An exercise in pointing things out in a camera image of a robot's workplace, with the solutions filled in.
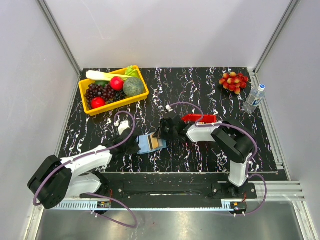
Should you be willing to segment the blue card holder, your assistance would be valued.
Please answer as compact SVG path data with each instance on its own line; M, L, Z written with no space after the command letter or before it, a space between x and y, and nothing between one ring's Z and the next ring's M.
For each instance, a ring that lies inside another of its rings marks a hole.
M165 140L154 137L154 132L148 135L140 135L136 141L140 150L138 155L149 154L167 148Z

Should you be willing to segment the red plastic bin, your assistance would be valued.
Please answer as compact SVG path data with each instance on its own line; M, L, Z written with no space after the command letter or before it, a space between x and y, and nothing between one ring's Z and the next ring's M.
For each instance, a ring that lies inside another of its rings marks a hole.
M191 122L197 122L199 121L200 123L203 124L212 124L217 122L217 117L216 115L212 114L205 114L202 116L201 114L194 114L194 113L189 113L181 118L185 123L191 123Z

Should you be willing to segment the yellow plastic tray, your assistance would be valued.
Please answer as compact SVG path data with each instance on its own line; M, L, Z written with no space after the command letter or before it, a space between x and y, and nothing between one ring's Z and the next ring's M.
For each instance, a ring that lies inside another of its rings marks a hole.
M84 112L90 116L145 100L149 95L138 66L112 72L87 70L78 84Z

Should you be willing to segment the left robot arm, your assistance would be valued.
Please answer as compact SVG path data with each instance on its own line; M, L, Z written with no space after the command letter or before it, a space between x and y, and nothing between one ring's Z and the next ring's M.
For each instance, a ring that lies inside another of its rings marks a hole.
M34 194L34 206L49 210L65 198L94 194L102 198L109 193L109 182L95 169L110 164L117 155L136 154L138 135L128 137L125 131L112 140L72 157L48 156L29 180L27 187Z

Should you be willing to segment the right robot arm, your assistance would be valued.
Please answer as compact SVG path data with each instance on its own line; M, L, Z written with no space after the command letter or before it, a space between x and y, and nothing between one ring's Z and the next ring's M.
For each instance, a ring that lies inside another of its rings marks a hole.
M253 135L236 120L205 122L198 114L189 121L184 117L167 117L160 121L153 137L165 141L216 143L230 162L228 194L239 198L245 193L249 163L257 154L258 146Z

